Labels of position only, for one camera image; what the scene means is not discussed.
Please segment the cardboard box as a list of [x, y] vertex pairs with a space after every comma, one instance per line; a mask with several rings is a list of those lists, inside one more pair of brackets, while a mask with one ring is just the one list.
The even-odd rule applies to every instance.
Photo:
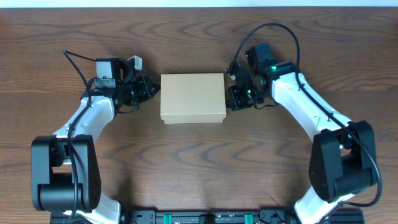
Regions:
[[222, 123], [224, 91], [222, 73], [162, 74], [160, 117], [165, 124]]

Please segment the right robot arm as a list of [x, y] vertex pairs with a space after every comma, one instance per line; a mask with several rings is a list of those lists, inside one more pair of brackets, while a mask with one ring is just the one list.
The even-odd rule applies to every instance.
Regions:
[[278, 62], [268, 44], [246, 51], [248, 66], [233, 60], [227, 74], [228, 108], [257, 108], [266, 98], [283, 106], [312, 142], [308, 176], [311, 186], [286, 212], [284, 223], [330, 223], [342, 218], [343, 205], [371, 207], [381, 196], [374, 131], [366, 121], [354, 122], [330, 106], [306, 81], [298, 63]]

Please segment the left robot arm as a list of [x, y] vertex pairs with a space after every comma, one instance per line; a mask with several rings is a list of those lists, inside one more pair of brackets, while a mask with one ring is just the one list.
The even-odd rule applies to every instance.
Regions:
[[132, 223], [120, 202], [102, 191], [95, 142], [123, 106], [134, 111], [160, 85], [140, 75], [136, 55], [96, 58], [96, 76], [82, 79], [85, 90], [72, 117], [31, 144], [32, 203], [50, 212], [51, 223]]

